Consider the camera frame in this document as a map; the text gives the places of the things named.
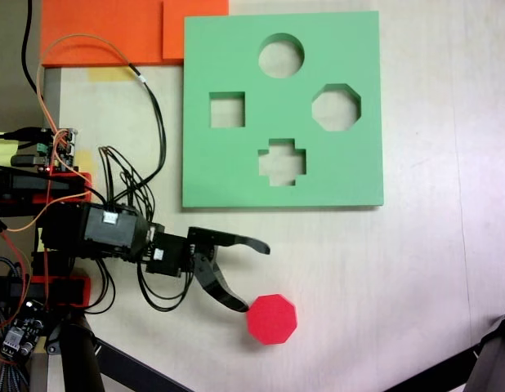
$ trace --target orange foam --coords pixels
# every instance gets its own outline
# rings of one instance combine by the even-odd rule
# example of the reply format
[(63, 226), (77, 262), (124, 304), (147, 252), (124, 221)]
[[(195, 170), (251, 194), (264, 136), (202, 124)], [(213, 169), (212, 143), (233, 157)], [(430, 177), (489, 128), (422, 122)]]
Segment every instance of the orange foam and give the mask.
[[(43, 0), (40, 53), (72, 33), (108, 39), (136, 65), (183, 62), (184, 18), (229, 13), (228, 0)], [(104, 43), (72, 38), (46, 58), (49, 67), (122, 65)]]
[[(187, 16), (218, 15), (229, 15), (228, 0), (163, 0), (163, 58), (183, 63), (184, 19)], [(166, 39), (175, 35), (175, 39)]]

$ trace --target black metal rod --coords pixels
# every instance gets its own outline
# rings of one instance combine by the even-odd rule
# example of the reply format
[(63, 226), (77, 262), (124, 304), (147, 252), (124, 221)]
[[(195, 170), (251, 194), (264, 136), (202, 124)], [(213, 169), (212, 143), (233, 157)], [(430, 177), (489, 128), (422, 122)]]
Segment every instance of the black metal rod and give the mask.
[(447, 392), (467, 382), (472, 368), (476, 364), (476, 354), (479, 346), (456, 354), (455, 356), (428, 368), (409, 378), (386, 392)]
[(100, 339), (97, 340), (96, 352), (101, 373), (130, 390), (193, 392)]
[(60, 352), (65, 392), (105, 392), (89, 331), (73, 324), (64, 325)]
[(481, 349), (463, 392), (505, 391), (505, 336), (487, 341)]

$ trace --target green foam board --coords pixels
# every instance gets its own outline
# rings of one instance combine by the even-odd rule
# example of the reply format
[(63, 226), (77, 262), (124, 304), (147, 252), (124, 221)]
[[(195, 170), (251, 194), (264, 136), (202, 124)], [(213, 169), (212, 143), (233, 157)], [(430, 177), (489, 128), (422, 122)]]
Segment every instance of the green foam board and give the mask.
[[(304, 60), (294, 75), (272, 78), (258, 59), (280, 37), (295, 38)], [(311, 106), (336, 87), (360, 100), (360, 118), (326, 131)], [(219, 96), (243, 97), (243, 124), (212, 127)], [(258, 154), (277, 140), (305, 151), (293, 186), (260, 175)], [(382, 205), (378, 13), (187, 18), (183, 143), (184, 207)]]

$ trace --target red foam block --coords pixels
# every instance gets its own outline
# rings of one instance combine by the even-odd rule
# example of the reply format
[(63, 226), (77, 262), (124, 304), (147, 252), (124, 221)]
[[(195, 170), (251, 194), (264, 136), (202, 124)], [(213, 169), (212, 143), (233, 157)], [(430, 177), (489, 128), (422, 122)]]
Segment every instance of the red foam block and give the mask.
[(280, 294), (259, 296), (247, 312), (247, 325), (264, 345), (285, 343), (297, 326), (296, 308)]

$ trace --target table surface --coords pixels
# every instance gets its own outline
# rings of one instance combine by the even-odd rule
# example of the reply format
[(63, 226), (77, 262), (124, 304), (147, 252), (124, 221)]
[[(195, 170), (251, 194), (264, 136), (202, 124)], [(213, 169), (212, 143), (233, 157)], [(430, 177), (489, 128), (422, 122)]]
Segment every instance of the table surface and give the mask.
[[(381, 25), (378, 209), (182, 210), (182, 70), (141, 69), (168, 133), (167, 164), (151, 185), (155, 220), (178, 235), (197, 225), (268, 242), (270, 256), (235, 247), (219, 261), (246, 301), (293, 301), (293, 336), (261, 346), (242, 314), (197, 283), (179, 309), (156, 312), (135, 266), (109, 260), (117, 300), (89, 318), (99, 337), (200, 392), (378, 391), (478, 342), (505, 312), (505, 0), (230, 1), (231, 14), (364, 10), (379, 11)], [(145, 92), (88, 72), (61, 71), (60, 126), (79, 129), (96, 174), (99, 145), (150, 172), (158, 146)], [(79, 265), (97, 292), (93, 264)], [(181, 284), (150, 281), (170, 293)]]

